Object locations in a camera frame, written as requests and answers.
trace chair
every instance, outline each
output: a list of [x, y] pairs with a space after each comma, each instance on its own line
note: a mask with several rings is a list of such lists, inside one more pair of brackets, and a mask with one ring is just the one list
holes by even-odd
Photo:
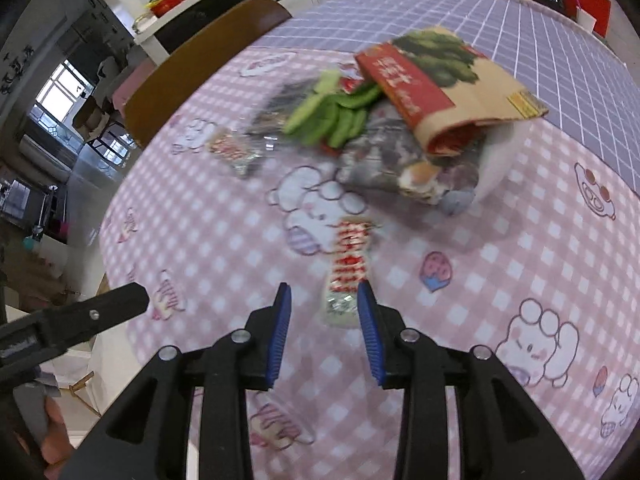
[[103, 111], [96, 102], [93, 96], [89, 96], [84, 104], [80, 107], [72, 126], [82, 136], [85, 143], [88, 144], [94, 152], [100, 155], [110, 166], [118, 167], [118, 163], [115, 160], [124, 161], [126, 153], [117, 152], [111, 145], [112, 142], [106, 142], [104, 137], [110, 135], [116, 142], [124, 147], [126, 152], [129, 151], [129, 147], [126, 142], [123, 142], [118, 136], [113, 135], [109, 128], [114, 124], [117, 124], [124, 131], [126, 131], [124, 124], [114, 119], [111, 114]]
[[127, 131], [141, 148], [212, 74], [261, 36], [287, 21], [273, 0], [245, 0], [176, 49], [125, 105]]

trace window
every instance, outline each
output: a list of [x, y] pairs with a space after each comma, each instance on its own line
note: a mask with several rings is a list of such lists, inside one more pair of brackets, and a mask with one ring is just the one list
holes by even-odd
[[51, 74], [36, 101], [50, 116], [62, 122], [80, 94], [91, 92], [93, 89], [71, 63], [64, 61]]

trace metal rivet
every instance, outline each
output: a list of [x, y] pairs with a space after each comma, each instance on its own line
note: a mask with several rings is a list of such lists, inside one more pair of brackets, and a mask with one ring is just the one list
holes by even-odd
[[245, 330], [244, 328], [241, 328], [240, 330], [235, 330], [232, 334], [231, 334], [231, 341], [233, 341], [234, 343], [246, 343], [247, 341], [249, 341], [249, 339], [251, 339], [251, 333], [248, 330]]
[[178, 355], [178, 349], [175, 346], [163, 346], [158, 352], [158, 357], [162, 361], [170, 361]]
[[494, 353], [491, 352], [491, 349], [488, 346], [484, 346], [484, 345], [474, 346], [474, 356], [476, 359], [486, 361], [493, 354]]
[[400, 333], [400, 339], [402, 339], [402, 341], [404, 341], [405, 343], [415, 343], [416, 341], [418, 341], [418, 339], [420, 339], [420, 333], [413, 328], [405, 328]]

